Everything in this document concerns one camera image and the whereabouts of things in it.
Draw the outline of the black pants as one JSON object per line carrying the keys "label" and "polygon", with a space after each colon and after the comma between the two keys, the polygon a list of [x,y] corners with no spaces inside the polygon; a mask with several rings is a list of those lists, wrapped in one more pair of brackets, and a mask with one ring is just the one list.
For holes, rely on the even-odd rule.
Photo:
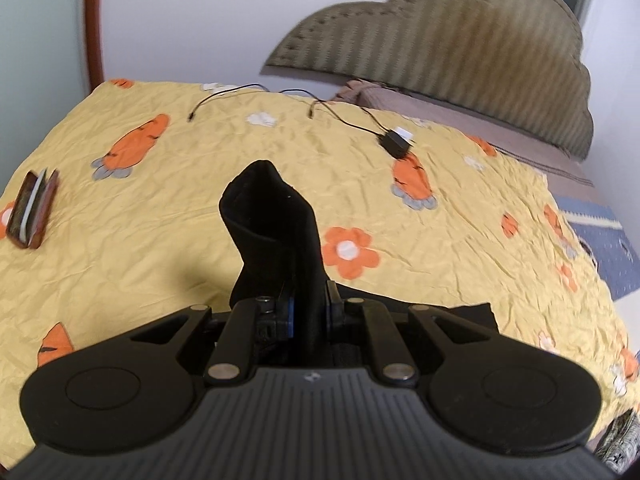
{"label": "black pants", "polygon": [[330,337],[347,341],[369,335],[360,309],[342,326],[326,324],[326,281],[314,210],[269,160],[256,160],[224,189],[221,219],[242,259],[230,304],[259,296],[293,298],[294,337],[301,346]]}

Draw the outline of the yellow carrot print bedspread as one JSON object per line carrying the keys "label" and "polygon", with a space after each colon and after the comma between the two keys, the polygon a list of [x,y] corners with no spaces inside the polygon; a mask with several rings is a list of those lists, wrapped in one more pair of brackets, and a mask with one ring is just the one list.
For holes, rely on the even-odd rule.
{"label": "yellow carrot print bedspread", "polygon": [[[394,159],[378,137],[410,142]],[[18,395],[50,329],[75,348],[189,304],[228,308],[241,258],[218,203],[268,159],[314,208],[335,281],[409,302],[487,302],[499,330],[571,359],[602,392],[597,428],[639,406],[608,285],[547,178],[460,130],[255,89],[206,101],[195,84],[101,84],[17,167],[60,173],[41,247],[1,244],[1,461],[32,449]]]}

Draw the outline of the black power adapter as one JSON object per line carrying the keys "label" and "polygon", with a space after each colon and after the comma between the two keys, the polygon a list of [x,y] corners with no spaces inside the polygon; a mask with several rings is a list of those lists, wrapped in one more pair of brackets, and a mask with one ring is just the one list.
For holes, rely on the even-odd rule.
{"label": "black power adapter", "polygon": [[394,130],[387,130],[378,137],[378,144],[394,159],[405,158],[410,151],[410,142]]}

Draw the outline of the olive tufted headboard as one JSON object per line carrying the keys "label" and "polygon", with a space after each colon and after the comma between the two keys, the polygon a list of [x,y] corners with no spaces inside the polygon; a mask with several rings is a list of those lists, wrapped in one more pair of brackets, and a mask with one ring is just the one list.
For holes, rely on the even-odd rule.
{"label": "olive tufted headboard", "polygon": [[304,18],[266,64],[422,94],[585,159],[593,119],[583,44],[563,0],[356,1]]}

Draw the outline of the brown wooden door frame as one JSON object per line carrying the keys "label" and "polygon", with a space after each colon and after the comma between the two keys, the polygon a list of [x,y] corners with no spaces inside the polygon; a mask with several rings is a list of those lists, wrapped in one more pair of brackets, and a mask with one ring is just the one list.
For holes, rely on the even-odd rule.
{"label": "brown wooden door frame", "polygon": [[84,0],[85,50],[89,87],[104,81],[101,47],[101,0]]}

